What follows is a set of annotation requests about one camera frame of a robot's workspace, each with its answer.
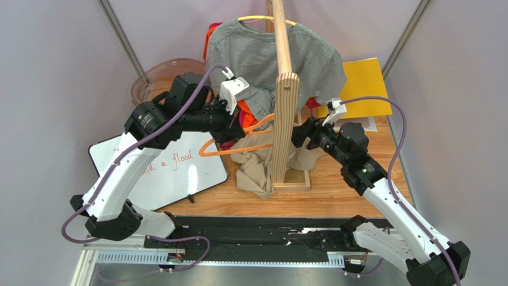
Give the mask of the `orange plastic hanger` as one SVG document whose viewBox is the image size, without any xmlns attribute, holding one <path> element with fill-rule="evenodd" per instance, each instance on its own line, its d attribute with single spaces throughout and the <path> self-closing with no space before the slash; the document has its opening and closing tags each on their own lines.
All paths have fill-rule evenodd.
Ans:
<svg viewBox="0 0 508 286">
<path fill-rule="evenodd" d="M 262 135 L 262 134 L 265 134 L 265 133 L 273 133 L 274 131 L 272 129 L 265 129 L 265 130 L 260 130 L 260 131 L 257 131 L 257 128 L 259 128 L 260 126 L 266 124 L 266 123 L 269 123 L 269 122 L 273 122 L 275 120 L 275 113 L 272 113 L 272 114 L 269 114 L 267 115 L 266 117 L 264 117 L 260 122 L 257 122 L 256 124 L 252 125 L 252 126 L 249 126 L 247 127 L 245 130 L 244 130 L 244 134 L 243 134 L 243 137 L 240 137 L 240 138 L 237 138 L 237 139 L 233 139 L 231 140 L 231 142 L 235 142 L 235 141 L 238 141 L 238 140 L 241 140 L 243 138 L 245 138 L 246 136 L 249 136 L 249 135 Z M 262 148 L 269 148 L 269 147 L 272 147 L 272 143 L 269 143 L 269 144 L 261 144 L 261 145 L 254 145 L 253 147 L 243 147 L 243 148 L 240 148 L 239 150 L 237 151 L 234 151 L 232 148 L 229 148 L 227 150 L 222 150 L 222 151 L 212 151 L 212 152 L 207 152 L 207 148 L 212 144 L 219 144 L 218 141 L 216 141 L 215 139 L 210 139 L 208 140 L 206 143 L 204 143 L 201 148 L 199 149 L 199 155 L 201 157 L 212 157 L 212 156 L 223 156 L 223 155 L 229 155 L 229 154 L 235 154 L 235 153 L 242 153 L 242 152 L 246 152 L 246 151 L 253 151 L 253 150 L 260 150 Z"/>
</svg>

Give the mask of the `beige t shirt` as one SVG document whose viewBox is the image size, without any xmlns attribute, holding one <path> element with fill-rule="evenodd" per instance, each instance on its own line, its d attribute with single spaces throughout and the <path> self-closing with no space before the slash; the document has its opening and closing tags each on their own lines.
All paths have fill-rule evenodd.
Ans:
<svg viewBox="0 0 508 286">
<path fill-rule="evenodd" d="M 272 180 L 272 147 L 246 151 L 247 147 L 272 143 L 272 133 L 248 135 L 237 141 L 232 147 L 232 161 L 239 163 L 236 172 L 237 188 L 251 192 L 262 199 L 270 198 L 274 193 Z M 310 171 L 315 168 L 318 158 L 325 155 L 319 148 L 307 150 L 304 147 L 290 149 L 288 168 Z"/>
</svg>

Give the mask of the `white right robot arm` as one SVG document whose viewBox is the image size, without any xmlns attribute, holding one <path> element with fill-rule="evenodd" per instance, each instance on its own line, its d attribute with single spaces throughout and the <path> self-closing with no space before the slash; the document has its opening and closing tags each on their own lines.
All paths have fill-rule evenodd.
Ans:
<svg viewBox="0 0 508 286">
<path fill-rule="evenodd" d="M 341 226 L 355 245 L 396 266 L 410 285 L 458 285 L 465 277 L 469 248 L 442 235 L 400 194 L 386 170 L 368 154 L 369 139 L 361 124 L 345 123 L 335 132 L 333 126 L 311 117 L 293 128 L 292 143 L 320 148 L 340 163 L 347 185 L 375 206 L 400 236 L 357 215 Z"/>
</svg>

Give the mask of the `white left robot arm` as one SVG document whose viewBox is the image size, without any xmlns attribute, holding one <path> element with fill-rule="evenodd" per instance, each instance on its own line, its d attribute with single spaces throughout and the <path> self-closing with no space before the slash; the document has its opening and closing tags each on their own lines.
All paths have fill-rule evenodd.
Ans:
<svg viewBox="0 0 508 286">
<path fill-rule="evenodd" d="M 134 234 L 164 239 L 173 233 L 171 214 L 144 209 L 128 197 L 146 168 L 183 132 L 209 133 L 220 143 L 245 136 L 236 97 L 249 85 L 231 71 L 225 77 L 212 102 L 206 101 L 208 76 L 187 73 L 174 80 L 170 91 L 134 109 L 103 174 L 86 194 L 70 200 L 75 216 L 87 218 L 91 241 L 121 241 Z"/>
</svg>

